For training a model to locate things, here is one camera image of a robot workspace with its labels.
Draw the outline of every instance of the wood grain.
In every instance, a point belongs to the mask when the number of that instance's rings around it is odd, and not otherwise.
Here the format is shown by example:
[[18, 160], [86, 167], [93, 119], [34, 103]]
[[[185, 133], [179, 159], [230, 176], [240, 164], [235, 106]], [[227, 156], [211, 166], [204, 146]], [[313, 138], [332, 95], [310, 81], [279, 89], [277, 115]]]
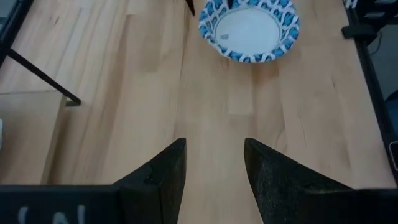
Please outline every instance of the wood grain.
[[[261, 223], [243, 160], [254, 137], [349, 186], [395, 187], [341, 0], [294, 3], [293, 49], [248, 65], [199, 36], [184, 0], [35, 0], [13, 47], [83, 100], [51, 182], [112, 183], [186, 137], [179, 222]], [[47, 89], [8, 59], [0, 69], [0, 92]]]
[[2, 184], [46, 184], [65, 97], [56, 91], [0, 95]]

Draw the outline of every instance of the blue and white bowl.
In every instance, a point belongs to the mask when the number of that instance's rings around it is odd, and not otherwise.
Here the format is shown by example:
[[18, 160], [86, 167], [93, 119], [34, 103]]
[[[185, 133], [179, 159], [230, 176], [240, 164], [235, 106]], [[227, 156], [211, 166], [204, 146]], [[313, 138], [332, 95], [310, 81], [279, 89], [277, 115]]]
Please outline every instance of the blue and white bowl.
[[273, 61], [299, 37], [300, 19], [290, 0], [208, 0], [199, 31], [218, 52], [237, 62]]

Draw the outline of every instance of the black rod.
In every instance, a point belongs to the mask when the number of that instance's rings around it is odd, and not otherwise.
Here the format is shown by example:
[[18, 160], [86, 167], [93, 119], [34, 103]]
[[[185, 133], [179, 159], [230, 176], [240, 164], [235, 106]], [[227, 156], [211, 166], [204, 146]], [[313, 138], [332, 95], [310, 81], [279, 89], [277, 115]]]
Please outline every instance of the black rod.
[[41, 78], [43, 81], [48, 83], [50, 86], [54, 87], [56, 90], [61, 92], [64, 96], [68, 97], [71, 99], [74, 104], [67, 103], [68, 106], [78, 106], [81, 105], [81, 100], [69, 92], [67, 89], [59, 85], [56, 81], [54, 81], [51, 77], [46, 75], [43, 71], [41, 71], [39, 68], [37, 68], [35, 65], [30, 63], [28, 60], [26, 60], [23, 56], [21, 56], [19, 53], [17, 53], [15, 50], [9, 49], [7, 52], [7, 56], [15, 60], [16, 62], [20, 63], [23, 67], [31, 71], [33, 74], [37, 75], [39, 78]]
[[193, 5], [193, 0], [185, 0], [188, 4], [189, 10], [191, 10], [192, 15], [195, 16], [195, 7]]

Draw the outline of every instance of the black cable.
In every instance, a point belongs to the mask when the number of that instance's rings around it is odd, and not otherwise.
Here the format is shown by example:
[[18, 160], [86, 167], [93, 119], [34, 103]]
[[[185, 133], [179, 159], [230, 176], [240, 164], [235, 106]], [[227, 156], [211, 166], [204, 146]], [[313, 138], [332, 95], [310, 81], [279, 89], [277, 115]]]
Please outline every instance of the black cable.
[[370, 56], [372, 56], [372, 55], [376, 54], [376, 53], [377, 53], [377, 52], [380, 50], [380, 46], [381, 46], [381, 39], [383, 38], [383, 33], [382, 33], [381, 31], [379, 31], [379, 35], [380, 35], [380, 37], [379, 37], [379, 43], [378, 43], [378, 45], [377, 45], [377, 47], [376, 47], [375, 51], [374, 51], [374, 52], [372, 52], [372, 53], [369, 53], [369, 55], [370, 55]]

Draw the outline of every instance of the blue patterned rim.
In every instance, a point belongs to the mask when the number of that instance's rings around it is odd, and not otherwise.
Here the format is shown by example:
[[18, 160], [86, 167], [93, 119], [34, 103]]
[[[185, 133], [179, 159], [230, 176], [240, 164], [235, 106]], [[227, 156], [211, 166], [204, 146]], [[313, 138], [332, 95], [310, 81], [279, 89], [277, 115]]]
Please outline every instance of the blue patterned rim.
[[[258, 54], [243, 54], [223, 47], [216, 42], [214, 28], [220, 19], [230, 12], [256, 7], [270, 14], [280, 28], [280, 40], [271, 52], [259, 52]], [[231, 9], [228, 9], [227, 0], [208, 0], [205, 8], [200, 13], [199, 31], [217, 51], [234, 61], [245, 63], [261, 63], [273, 61], [288, 52], [299, 37], [300, 18], [296, 15], [296, 9], [290, 0], [234, 0]]]

